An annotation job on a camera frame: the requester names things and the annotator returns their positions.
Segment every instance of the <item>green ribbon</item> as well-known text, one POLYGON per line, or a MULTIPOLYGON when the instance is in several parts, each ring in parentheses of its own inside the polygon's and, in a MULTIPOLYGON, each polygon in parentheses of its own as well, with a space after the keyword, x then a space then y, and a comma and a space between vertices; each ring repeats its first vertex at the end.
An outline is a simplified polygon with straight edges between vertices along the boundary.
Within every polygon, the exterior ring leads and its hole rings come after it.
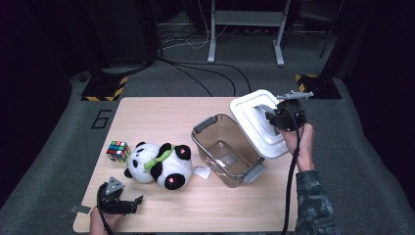
POLYGON ((158 158, 155 158, 155 159, 149 161, 148 163, 145 163, 144 164, 144 172, 149 171, 157 163, 161 163, 162 161, 166 160, 170 156, 171 152, 173 152, 174 147, 175 147, 174 145, 171 145, 171 149, 170 150, 165 151, 158 158))

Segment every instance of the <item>panda ear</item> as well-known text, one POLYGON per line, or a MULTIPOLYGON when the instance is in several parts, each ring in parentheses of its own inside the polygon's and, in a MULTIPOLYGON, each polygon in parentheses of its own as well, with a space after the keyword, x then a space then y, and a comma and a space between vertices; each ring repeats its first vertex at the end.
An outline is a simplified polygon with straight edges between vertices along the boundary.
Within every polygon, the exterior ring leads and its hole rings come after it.
POLYGON ((190 160, 192 153, 190 151, 189 146, 187 145, 179 145, 174 148, 176 155, 181 160, 190 160))
POLYGON ((131 172, 129 171, 129 169, 127 168, 124 172, 125 177, 127 178, 132 178, 131 172))
POLYGON ((141 146, 141 145, 143 145, 143 144, 145 144, 146 142, 140 142, 140 143, 138 143, 136 146, 135 146, 135 148, 137 148, 137 147, 139 147, 139 146, 141 146))

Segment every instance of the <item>clear plastic container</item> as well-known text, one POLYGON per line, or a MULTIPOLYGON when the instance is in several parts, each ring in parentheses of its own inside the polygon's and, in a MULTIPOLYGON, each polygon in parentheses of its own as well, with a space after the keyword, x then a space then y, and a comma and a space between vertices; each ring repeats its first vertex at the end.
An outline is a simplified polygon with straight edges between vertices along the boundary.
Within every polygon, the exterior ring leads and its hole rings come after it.
POLYGON ((197 124, 192 139, 201 158, 230 188, 254 181, 265 170, 264 158, 227 115, 208 117, 197 124))

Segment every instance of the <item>panda face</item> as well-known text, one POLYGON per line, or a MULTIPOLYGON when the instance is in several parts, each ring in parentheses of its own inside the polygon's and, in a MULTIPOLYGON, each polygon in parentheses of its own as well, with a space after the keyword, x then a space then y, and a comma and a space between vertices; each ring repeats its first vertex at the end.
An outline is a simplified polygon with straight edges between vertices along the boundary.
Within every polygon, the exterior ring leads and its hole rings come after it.
POLYGON ((134 178, 141 183, 149 183, 154 180, 150 172, 144 170, 144 163, 154 159, 159 153, 160 146, 157 144, 139 143, 128 157, 127 169, 124 175, 134 178))

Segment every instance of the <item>rubik's cube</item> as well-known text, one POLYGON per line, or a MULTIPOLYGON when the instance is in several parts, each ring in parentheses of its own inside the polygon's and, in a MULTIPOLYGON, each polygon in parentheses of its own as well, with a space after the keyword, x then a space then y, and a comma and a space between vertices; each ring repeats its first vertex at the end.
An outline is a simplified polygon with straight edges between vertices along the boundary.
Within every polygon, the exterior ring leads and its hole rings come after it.
POLYGON ((127 143, 122 141, 112 141, 107 150, 107 155, 113 162, 125 163, 130 154, 131 150, 127 143))

